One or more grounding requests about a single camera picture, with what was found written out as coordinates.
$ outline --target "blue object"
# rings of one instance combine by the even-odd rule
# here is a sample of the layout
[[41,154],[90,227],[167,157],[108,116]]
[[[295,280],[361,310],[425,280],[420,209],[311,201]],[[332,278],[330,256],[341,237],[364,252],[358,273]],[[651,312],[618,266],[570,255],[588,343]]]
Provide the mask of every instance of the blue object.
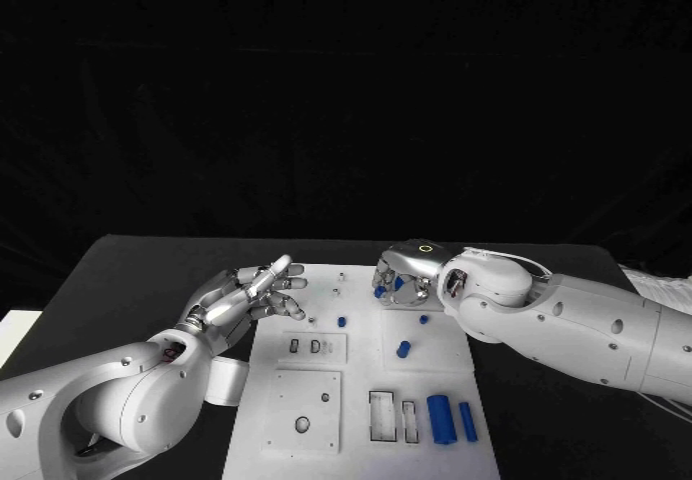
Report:
[[468,407],[468,402],[461,402],[458,404],[458,410],[461,411],[461,420],[464,421],[465,439],[469,442],[477,442],[478,437],[475,435],[475,426],[472,425],[471,409]]
[[405,340],[400,342],[399,348],[396,349],[396,355],[399,358],[406,358],[407,357],[407,351],[410,350],[410,343],[407,343]]
[[435,443],[449,445],[456,441],[454,420],[451,419],[449,399],[446,395],[428,397],[429,425]]

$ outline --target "black table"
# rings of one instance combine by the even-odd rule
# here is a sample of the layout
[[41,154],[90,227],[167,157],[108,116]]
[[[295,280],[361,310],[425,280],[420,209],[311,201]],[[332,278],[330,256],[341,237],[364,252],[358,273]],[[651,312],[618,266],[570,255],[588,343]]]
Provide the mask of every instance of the black table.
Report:
[[[171,327],[195,287],[223,268],[295,262],[374,265],[392,242],[106,236],[90,247],[0,380],[135,341]],[[580,245],[478,246],[553,272],[632,286],[608,252]],[[249,359],[253,330],[224,353]],[[572,379],[505,345],[468,338],[497,457],[508,479],[692,478],[692,426],[631,392]],[[220,479],[234,408],[204,403],[180,444],[118,479]]]

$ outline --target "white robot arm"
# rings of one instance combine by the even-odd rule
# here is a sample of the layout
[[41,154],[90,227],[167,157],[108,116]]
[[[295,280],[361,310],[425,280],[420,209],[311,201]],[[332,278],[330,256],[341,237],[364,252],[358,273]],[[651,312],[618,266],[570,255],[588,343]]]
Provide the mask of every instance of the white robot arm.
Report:
[[692,404],[692,317],[625,290],[503,253],[452,257],[426,240],[384,251],[373,287],[384,305],[417,305],[432,289],[477,340],[586,382]]
[[[216,357],[250,322],[302,320],[288,295],[302,273],[283,255],[268,267],[220,272],[190,298],[174,328],[0,382],[0,478],[108,480],[171,448],[201,402],[237,405],[246,364]],[[220,370],[224,391],[208,382]]]

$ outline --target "robotic hand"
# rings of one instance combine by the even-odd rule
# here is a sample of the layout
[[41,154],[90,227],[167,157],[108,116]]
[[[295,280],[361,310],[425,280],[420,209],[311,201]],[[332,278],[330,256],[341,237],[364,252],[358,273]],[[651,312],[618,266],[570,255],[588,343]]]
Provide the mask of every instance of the robotic hand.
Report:
[[[171,448],[210,399],[214,356],[252,321],[305,317],[276,291],[305,287],[293,277],[302,270],[283,255],[268,267],[220,272],[174,328],[146,342],[0,382],[0,477],[108,480]],[[242,391],[244,375],[236,377],[223,378],[229,391]]]
[[419,305],[432,291],[477,340],[586,382],[692,404],[692,317],[625,290],[498,252],[452,256],[426,240],[383,252],[371,286],[383,305]]

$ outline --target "black curtain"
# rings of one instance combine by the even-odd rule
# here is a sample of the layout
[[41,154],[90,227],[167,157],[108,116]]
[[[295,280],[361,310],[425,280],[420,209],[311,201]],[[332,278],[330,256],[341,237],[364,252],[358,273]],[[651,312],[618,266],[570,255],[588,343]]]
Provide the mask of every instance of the black curtain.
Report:
[[589,243],[689,275],[689,2],[8,7],[4,304],[106,233]]

